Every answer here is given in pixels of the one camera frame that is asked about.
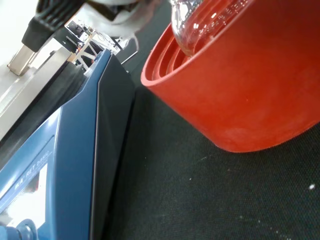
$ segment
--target glass flask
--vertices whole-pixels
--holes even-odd
[[[169,0],[173,34],[192,57],[254,0]]]

